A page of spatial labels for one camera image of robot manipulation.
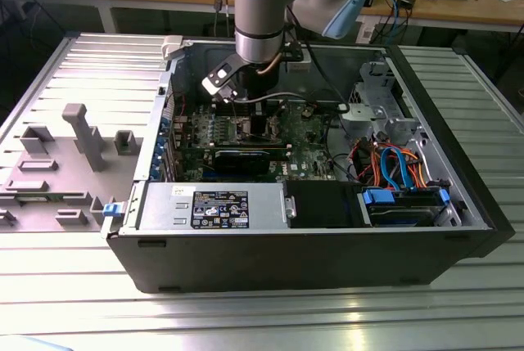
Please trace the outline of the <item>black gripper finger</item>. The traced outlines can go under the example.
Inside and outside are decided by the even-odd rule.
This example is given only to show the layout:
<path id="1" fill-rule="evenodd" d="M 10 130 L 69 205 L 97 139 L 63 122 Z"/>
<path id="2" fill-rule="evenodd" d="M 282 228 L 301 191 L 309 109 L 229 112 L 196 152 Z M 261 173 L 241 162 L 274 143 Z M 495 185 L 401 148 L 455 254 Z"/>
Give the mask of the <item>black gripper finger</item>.
<path id="1" fill-rule="evenodd" d="M 251 130 L 254 135 L 263 135 L 267 124 L 267 101 L 256 102 L 251 107 Z"/>

